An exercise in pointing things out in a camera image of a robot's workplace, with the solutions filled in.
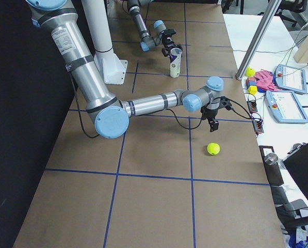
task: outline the black wall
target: black wall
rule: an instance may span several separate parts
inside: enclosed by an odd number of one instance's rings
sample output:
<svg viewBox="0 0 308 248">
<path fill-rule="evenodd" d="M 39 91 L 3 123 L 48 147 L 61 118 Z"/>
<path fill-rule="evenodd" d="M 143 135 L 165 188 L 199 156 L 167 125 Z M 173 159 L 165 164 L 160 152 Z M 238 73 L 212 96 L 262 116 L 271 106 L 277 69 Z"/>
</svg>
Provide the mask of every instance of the black wall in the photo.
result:
<svg viewBox="0 0 308 248">
<path fill-rule="evenodd" d="M 25 1 L 0 0 L 0 247 L 18 235 L 72 98 L 50 34 L 32 26 Z"/>
</svg>

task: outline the black computer monitor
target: black computer monitor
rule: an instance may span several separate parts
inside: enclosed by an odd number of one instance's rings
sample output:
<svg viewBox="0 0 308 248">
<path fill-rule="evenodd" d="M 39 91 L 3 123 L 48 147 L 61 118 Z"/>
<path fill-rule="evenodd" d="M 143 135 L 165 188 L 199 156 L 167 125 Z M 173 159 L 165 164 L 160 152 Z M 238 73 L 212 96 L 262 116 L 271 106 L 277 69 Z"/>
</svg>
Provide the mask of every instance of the black computer monitor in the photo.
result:
<svg viewBox="0 0 308 248">
<path fill-rule="evenodd" d="M 284 165 L 308 199 L 308 143 L 284 160 Z"/>
</svg>

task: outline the blue cap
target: blue cap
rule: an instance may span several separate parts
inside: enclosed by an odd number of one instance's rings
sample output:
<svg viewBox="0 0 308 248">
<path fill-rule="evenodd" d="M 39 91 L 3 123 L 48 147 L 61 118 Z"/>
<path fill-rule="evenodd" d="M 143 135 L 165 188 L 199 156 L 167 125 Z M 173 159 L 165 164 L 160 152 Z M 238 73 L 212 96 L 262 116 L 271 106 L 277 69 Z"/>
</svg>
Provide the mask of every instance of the blue cap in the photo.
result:
<svg viewBox="0 0 308 248">
<path fill-rule="evenodd" d="M 211 76 L 207 79 L 206 86 L 215 91 L 222 91 L 224 89 L 224 81 L 218 76 Z"/>
<path fill-rule="evenodd" d="M 157 28 L 158 26 L 164 24 L 164 22 L 162 20 L 158 20 L 154 23 L 154 28 Z"/>
<path fill-rule="evenodd" d="M 99 135 L 105 138 L 117 138 L 125 133 L 128 123 L 128 115 L 124 109 L 109 106 L 98 113 L 94 126 Z"/>
<path fill-rule="evenodd" d="M 149 51 L 149 47 L 147 46 L 146 43 L 144 43 L 143 41 L 140 42 L 141 48 L 144 52 Z"/>
<path fill-rule="evenodd" d="M 198 96 L 194 94 L 188 94 L 183 99 L 183 106 L 187 111 L 194 112 L 202 107 L 202 101 Z"/>
<path fill-rule="evenodd" d="M 28 4 L 36 9 L 44 11 L 53 11 L 61 8 L 67 0 L 25 0 Z"/>
</svg>

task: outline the label on robot arm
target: label on robot arm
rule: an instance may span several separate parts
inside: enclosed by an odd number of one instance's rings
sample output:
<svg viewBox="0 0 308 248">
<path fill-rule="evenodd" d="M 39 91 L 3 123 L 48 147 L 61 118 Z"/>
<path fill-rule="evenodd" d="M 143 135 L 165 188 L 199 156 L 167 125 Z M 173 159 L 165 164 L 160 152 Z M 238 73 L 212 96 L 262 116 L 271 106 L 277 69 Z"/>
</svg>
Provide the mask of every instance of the label on robot arm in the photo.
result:
<svg viewBox="0 0 308 248">
<path fill-rule="evenodd" d="M 66 28 L 59 29 L 52 33 L 52 38 L 57 48 L 59 48 L 61 55 L 76 49 L 75 43 Z"/>
</svg>

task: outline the table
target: table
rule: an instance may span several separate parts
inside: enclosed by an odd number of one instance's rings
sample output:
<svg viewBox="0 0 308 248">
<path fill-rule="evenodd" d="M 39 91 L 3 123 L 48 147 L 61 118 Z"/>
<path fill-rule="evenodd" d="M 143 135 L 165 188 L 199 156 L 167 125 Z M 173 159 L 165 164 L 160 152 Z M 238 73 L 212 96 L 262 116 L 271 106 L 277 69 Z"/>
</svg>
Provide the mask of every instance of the table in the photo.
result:
<svg viewBox="0 0 308 248">
<path fill-rule="evenodd" d="M 124 84 L 108 86 L 119 99 L 195 90 L 217 75 L 224 94 L 246 105 L 231 76 L 236 64 L 221 6 L 153 2 L 141 10 L 151 29 L 162 19 L 177 31 L 184 57 L 172 79 L 160 48 L 143 53 L 131 18 L 115 3 L 114 51 L 129 61 Z M 175 111 L 183 125 L 199 122 L 200 113 Z M 207 123 L 188 131 L 166 111 L 131 118 L 120 138 L 88 139 L 73 103 L 14 247 L 284 247 L 251 122 L 226 110 L 217 118 L 216 132 Z M 220 144 L 217 156 L 207 154 L 210 142 Z"/>
<path fill-rule="evenodd" d="M 231 40 L 231 45 L 234 50 L 234 56 L 237 66 L 240 65 L 245 52 L 237 50 L 246 50 L 254 32 L 262 17 L 256 15 L 239 15 L 224 14 L 227 30 Z M 294 44 L 293 39 L 289 35 L 283 22 L 279 17 L 273 17 L 270 26 L 268 27 L 266 34 L 264 35 L 258 51 L 276 52 L 287 50 Z M 293 55 L 297 51 L 297 47 L 293 49 L 291 57 L 289 59 L 289 65 L 301 68 L 306 64 L 298 64 L 293 59 Z M 250 66 L 255 70 L 269 70 L 274 71 L 277 64 L 281 63 L 284 53 L 255 53 L 254 58 L 251 61 Z M 304 68 L 306 73 L 306 81 L 308 82 L 308 66 Z M 245 78 L 242 80 L 242 85 L 245 87 Z M 302 105 L 308 105 L 308 95 L 297 95 Z M 258 112 L 264 116 L 264 132 L 257 138 L 259 145 L 273 146 L 275 153 L 279 158 L 283 159 L 287 156 L 287 153 L 292 149 L 295 143 L 307 143 L 308 142 L 308 123 L 301 125 L 281 124 L 277 123 L 266 104 L 263 101 L 258 101 Z M 305 108 L 305 112 L 308 116 L 308 108 Z M 297 185 L 291 178 L 290 174 L 286 170 L 281 170 L 285 185 L 287 197 L 290 202 L 303 198 L 308 204 L 308 201 L 304 198 L 303 194 L 298 189 Z"/>
</svg>

